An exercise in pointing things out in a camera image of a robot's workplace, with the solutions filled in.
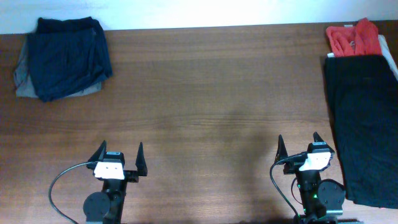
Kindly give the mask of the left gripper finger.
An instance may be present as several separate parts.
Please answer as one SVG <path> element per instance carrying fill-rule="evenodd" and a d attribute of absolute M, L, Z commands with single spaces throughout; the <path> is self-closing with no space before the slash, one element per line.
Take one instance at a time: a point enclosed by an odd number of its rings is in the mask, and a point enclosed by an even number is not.
<path fill-rule="evenodd" d="M 142 142 L 139 144 L 135 165 L 137 167 L 138 176 L 147 176 L 148 170 L 144 157 L 144 147 Z"/>
<path fill-rule="evenodd" d="M 102 161 L 106 153 L 106 145 L 107 142 L 104 140 L 99 146 L 99 148 L 96 150 L 96 152 L 88 159 L 88 162 Z"/>

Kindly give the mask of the black t-shirt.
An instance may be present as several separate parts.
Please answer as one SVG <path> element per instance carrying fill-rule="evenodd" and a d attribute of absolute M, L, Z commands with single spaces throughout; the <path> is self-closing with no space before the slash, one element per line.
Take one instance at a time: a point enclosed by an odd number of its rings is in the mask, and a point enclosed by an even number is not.
<path fill-rule="evenodd" d="M 387 60 L 326 58 L 324 75 L 347 199 L 397 208 L 397 79 Z"/>

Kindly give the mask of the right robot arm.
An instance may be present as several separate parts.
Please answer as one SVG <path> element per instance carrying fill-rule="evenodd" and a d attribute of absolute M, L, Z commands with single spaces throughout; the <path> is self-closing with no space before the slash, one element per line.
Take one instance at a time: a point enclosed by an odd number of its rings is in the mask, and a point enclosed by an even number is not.
<path fill-rule="evenodd" d="M 338 217 L 343 214 L 343 202 L 346 191 L 344 186 L 332 179 L 321 179 L 320 172 L 330 166 L 330 161 L 335 151 L 320 137 L 318 133 L 313 134 L 311 142 L 305 152 L 288 155 L 282 136 L 278 137 L 277 153 L 275 155 L 275 166 L 283 165 L 285 175 L 293 174 L 292 182 L 297 184 L 304 214 L 300 215 L 295 207 L 282 193 L 274 179 L 272 183 L 294 211 L 294 223 L 338 223 Z"/>

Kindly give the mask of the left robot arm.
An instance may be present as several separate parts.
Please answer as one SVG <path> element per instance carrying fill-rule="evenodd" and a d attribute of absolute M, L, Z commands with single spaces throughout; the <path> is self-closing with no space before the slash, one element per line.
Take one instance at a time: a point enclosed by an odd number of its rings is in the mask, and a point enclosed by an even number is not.
<path fill-rule="evenodd" d="M 94 177 L 103 183 L 101 191 L 92 193 L 84 201 L 86 223 L 121 223 L 128 183 L 138 183 L 140 177 L 147 176 L 142 143 L 136 156 L 136 170 L 125 170 L 124 154 L 107 151 L 106 146 L 106 141 L 103 141 L 86 165 L 93 171 Z"/>

